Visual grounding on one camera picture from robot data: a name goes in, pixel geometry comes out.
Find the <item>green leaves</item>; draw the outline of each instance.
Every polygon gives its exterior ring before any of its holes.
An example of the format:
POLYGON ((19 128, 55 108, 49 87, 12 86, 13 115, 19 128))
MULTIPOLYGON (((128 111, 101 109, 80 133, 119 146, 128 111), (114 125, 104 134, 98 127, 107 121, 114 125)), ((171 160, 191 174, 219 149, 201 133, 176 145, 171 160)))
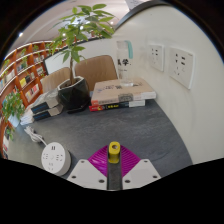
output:
POLYGON ((13 128, 9 128, 9 126, 6 129, 6 133, 9 135, 10 139, 13 140, 13 132, 15 130, 13 128))
POLYGON ((77 8, 74 7, 74 8, 72 9, 72 12, 73 12, 74 14, 76 14, 76 13, 77 13, 77 8))
POLYGON ((96 11, 94 11, 94 13, 96 13, 96 14, 105 14, 105 15, 110 15, 110 16, 114 17, 114 15, 112 15, 111 13, 105 12, 105 11, 102 11, 102 10, 96 10, 96 11))
POLYGON ((80 62, 80 58, 79 58, 79 54, 76 51, 72 51, 71 52, 72 58, 76 61, 76 62, 80 62))
POLYGON ((82 8, 82 11, 83 11, 85 14, 90 15, 90 12, 89 12, 87 9, 82 8))
POLYGON ((65 53, 63 63, 68 59, 68 57, 69 57, 69 51, 65 53))
POLYGON ((108 22, 110 20, 112 20, 114 17, 105 17, 105 18, 102 18, 100 19, 100 22, 108 22))
POLYGON ((67 18, 70 18, 70 17, 72 17, 72 16, 74 16, 74 15, 70 15, 70 16, 65 16, 65 17, 62 17, 62 18, 60 18, 60 20, 67 19, 67 18))
POLYGON ((110 35, 109 33, 107 33, 105 30, 102 30, 102 31, 100 32, 100 34, 101 34, 103 37, 105 37, 105 38, 108 38, 108 39, 111 38, 111 35, 110 35))
POLYGON ((85 34, 82 34, 82 33, 76 35, 76 38, 79 39, 79 40, 86 40, 86 41, 88 41, 87 36, 85 34))
POLYGON ((76 17, 73 17, 70 22, 73 23, 75 21, 76 17))
POLYGON ((25 107, 23 101, 20 98, 20 93, 10 93, 5 97, 5 101, 2 107, 2 113, 5 117, 5 121, 8 121, 10 115, 16 115, 20 119, 24 113, 25 107))
POLYGON ((82 47, 82 46, 75 46, 74 47, 74 50, 75 51, 82 51, 82 50, 84 50, 84 49, 86 49, 85 47, 82 47))
POLYGON ((102 9, 104 7, 106 7, 107 5, 105 4, 96 4, 93 6, 93 10, 96 10, 96 9, 102 9))
POLYGON ((99 23, 99 25, 100 25, 101 27, 105 28, 107 31, 109 31, 109 32, 111 32, 111 33, 114 33, 113 28, 111 28, 111 27, 109 27, 109 26, 107 26, 107 25, 105 25, 105 24, 102 24, 102 23, 99 23))
MULTIPOLYGON (((58 30, 59 36, 53 40, 50 50, 54 54, 56 48, 61 48, 62 43, 66 43, 67 47, 59 50, 57 56, 63 58, 63 63, 71 59, 70 66, 72 67, 73 60, 77 63, 80 62, 84 57, 79 55, 79 52, 85 48, 82 46, 77 46, 77 40, 86 40, 88 41, 85 33, 94 33, 96 37, 101 38, 111 38, 114 33, 114 29, 108 23, 114 18, 114 15, 103 11, 101 9, 105 8, 106 4, 96 4, 92 7, 85 5, 78 5, 72 8, 73 15, 65 16, 61 18, 61 22, 54 25, 62 23, 62 27, 58 30), (80 20, 79 23, 74 24, 77 18, 84 17, 85 21, 89 21, 88 24, 85 24, 80 20)), ((70 77, 71 83, 73 83, 73 76, 70 77)))
POLYGON ((82 9, 86 9, 89 12, 92 12, 92 8, 90 6, 87 6, 87 5, 78 5, 78 7, 82 8, 82 9))
POLYGON ((99 20, 94 16, 89 16, 89 17, 85 18, 85 20, 88 20, 91 22, 99 22, 99 20))

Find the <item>wooden chair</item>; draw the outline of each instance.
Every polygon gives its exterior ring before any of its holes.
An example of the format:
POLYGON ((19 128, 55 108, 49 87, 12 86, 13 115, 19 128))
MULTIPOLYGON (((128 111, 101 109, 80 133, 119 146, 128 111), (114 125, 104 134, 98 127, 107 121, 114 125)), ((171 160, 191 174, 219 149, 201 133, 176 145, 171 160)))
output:
POLYGON ((97 56, 77 63, 75 75, 86 79, 89 91, 94 90, 96 82, 117 79, 114 62, 109 55, 97 56))
POLYGON ((70 79, 70 68, 61 68, 50 75, 46 76, 42 81, 43 93, 57 88, 59 84, 70 79))

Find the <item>electrical outlet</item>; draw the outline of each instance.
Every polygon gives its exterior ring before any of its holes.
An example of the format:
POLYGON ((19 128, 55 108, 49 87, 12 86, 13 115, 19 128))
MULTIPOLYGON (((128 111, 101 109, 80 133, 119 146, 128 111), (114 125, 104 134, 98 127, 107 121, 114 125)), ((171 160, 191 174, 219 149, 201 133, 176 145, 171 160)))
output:
POLYGON ((190 89, 193 74, 194 55, 180 49, 170 48, 169 75, 187 89, 190 89))
POLYGON ((149 63, 152 67, 163 71, 164 47, 161 45, 149 45, 149 63))
POLYGON ((41 162, 46 171, 62 176, 70 167, 71 156, 61 144, 52 142, 44 148, 41 162))

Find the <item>power strip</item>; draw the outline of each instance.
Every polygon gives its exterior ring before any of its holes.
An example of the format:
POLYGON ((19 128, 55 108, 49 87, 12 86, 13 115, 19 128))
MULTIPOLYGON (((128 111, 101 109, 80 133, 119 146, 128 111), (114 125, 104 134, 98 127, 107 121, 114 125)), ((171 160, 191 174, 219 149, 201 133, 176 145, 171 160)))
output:
POLYGON ((64 149, 61 144, 52 142, 44 148, 41 162, 46 171, 62 176, 71 165, 71 156, 68 150, 64 149))

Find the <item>white wall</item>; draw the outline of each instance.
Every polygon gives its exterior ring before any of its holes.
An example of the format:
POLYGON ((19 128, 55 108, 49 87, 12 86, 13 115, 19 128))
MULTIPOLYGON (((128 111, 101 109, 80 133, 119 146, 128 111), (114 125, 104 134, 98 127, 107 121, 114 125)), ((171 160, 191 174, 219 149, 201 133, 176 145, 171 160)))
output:
MULTIPOLYGON (((91 58, 91 57, 96 57, 96 56, 100 56, 100 55, 111 55, 112 54, 111 40, 108 40, 108 39, 94 40, 94 41, 80 44, 80 46, 83 46, 86 48, 85 50, 81 51, 81 53, 80 53, 85 58, 91 58)), ((58 54, 55 54, 55 56, 52 56, 45 60, 45 64, 46 64, 49 74, 57 71, 60 68, 70 67, 70 57, 64 63, 62 63, 64 55, 58 56, 58 54)), ((76 62, 74 61, 73 62, 73 72, 74 72, 73 74, 74 75, 75 75, 75 71, 74 71, 75 64, 76 64, 76 62)))
POLYGON ((147 9, 128 20, 113 37, 130 40, 134 73, 155 89, 157 103, 174 124, 194 164, 224 157, 224 67, 213 44, 187 16, 168 6, 147 9), (150 43, 165 47, 164 72, 148 63, 150 43), (169 47, 195 54, 192 88, 168 75, 169 47))

